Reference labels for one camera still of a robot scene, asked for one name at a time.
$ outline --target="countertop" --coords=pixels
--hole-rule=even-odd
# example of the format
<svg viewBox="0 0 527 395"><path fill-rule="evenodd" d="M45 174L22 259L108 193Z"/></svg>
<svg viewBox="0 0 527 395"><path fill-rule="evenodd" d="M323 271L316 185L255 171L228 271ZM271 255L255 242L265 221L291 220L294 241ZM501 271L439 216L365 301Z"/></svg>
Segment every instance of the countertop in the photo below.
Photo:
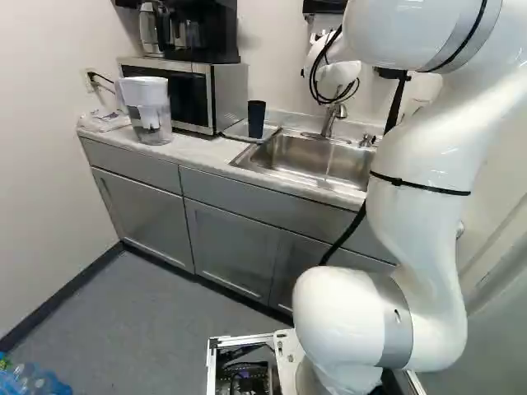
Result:
<svg viewBox="0 0 527 395"><path fill-rule="evenodd" d="M279 179L268 174L229 165L229 162L250 145L247 142L238 142L223 137L195 137L175 133L174 140L164 146L148 146L139 142L131 126L104 133L89 132L79 128L77 133L80 137L111 146L347 210L358 211L366 198L366 194L361 191L353 191L349 194L337 193L314 185Z"/></svg>

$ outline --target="water bottle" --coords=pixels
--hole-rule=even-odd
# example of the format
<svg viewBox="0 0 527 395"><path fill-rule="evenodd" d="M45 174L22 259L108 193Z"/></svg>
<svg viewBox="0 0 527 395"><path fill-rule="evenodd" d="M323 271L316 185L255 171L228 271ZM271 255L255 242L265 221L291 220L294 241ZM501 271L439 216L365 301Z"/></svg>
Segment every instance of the water bottle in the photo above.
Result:
<svg viewBox="0 0 527 395"><path fill-rule="evenodd" d="M18 364L12 369L12 375L15 380L19 383L22 389L27 390L30 386L33 376L38 372L38 367L35 364L26 362L24 364Z"/></svg>
<svg viewBox="0 0 527 395"><path fill-rule="evenodd" d="M53 372L39 372L29 386L31 395L72 395L72 388L61 383Z"/></svg>
<svg viewBox="0 0 527 395"><path fill-rule="evenodd" d="M44 371L30 362L11 364L0 352L0 395L73 395L70 386L61 383L55 373Z"/></svg>
<svg viewBox="0 0 527 395"><path fill-rule="evenodd" d="M0 370L0 395L26 395L27 388L22 388L10 372Z"/></svg>

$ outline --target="black tumbler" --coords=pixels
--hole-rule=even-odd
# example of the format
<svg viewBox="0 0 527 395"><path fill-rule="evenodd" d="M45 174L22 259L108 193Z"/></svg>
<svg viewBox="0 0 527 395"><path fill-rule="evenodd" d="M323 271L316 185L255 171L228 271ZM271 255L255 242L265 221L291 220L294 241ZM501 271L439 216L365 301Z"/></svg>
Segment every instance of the black tumbler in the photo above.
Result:
<svg viewBox="0 0 527 395"><path fill-rule="evenodd" d="M264 134L265 102L250 100L249 111L249 137L262 138Z"/></svg>

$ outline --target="sink basin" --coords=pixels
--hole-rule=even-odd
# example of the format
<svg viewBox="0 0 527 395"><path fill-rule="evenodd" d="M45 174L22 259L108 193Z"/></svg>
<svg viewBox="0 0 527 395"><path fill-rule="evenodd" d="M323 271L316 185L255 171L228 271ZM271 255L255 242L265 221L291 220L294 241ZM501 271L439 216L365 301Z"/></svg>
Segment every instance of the sink basin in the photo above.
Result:
<svg viewBox="0 0 527 395"><path fill-rule="evenodd" d="M231 165L337 192L365 192L374 157L374 147L358 142L284 130Z"/></svg>

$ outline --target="gray carpet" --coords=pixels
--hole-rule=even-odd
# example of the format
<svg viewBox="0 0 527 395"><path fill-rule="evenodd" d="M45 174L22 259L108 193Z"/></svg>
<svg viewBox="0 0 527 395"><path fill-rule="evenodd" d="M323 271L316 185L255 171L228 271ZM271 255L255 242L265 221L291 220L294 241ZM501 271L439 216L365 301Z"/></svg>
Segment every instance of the gray carpet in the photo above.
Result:
<svg viewBox="0 0 527 395"><path fill-rule="evenodd" d="M12 359L54 370L75 394L204 395L209 337L284 327L123 253L36 328Z"/></svg>

